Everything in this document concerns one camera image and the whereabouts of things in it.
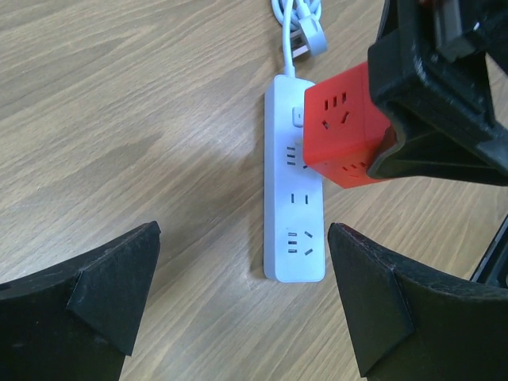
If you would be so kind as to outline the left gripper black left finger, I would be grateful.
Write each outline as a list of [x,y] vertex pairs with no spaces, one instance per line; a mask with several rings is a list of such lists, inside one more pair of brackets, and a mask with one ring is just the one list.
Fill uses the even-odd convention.
[[3,380],[117,380],[133,354],[160,227],[145,223],[1,285]]

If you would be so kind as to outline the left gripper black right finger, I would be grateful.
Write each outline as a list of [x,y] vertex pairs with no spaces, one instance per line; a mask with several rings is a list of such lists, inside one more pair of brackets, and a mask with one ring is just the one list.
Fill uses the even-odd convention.
[[369,380],[507,377],[507,227],[470,279],[391,251],[344,224],[328,232],[357,367]]

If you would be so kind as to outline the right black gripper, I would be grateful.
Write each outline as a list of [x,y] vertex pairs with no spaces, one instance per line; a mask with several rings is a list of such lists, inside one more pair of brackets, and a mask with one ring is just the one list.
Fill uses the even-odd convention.
[[418,1],[417,10],[431,18],[444,58],[398,29],[368,49],[371,100],[391,123],[368,175],[505,186],[507,129],[481,52],[507,71],[507,2]]

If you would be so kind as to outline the red cube socket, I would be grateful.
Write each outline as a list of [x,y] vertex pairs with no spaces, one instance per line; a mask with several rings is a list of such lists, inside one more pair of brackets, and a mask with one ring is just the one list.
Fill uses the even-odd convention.
[[377,183],[368,168],[390,126],[371,100],[363,62],[305,91],[304,162],[344,189]]

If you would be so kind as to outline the blue power strip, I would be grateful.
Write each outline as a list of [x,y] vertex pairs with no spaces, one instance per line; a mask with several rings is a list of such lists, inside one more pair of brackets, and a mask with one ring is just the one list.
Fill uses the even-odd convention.
[[281,283],[325,277],[321,176],[303,159],[304,79],[277,75],[264,95],[264,274]]

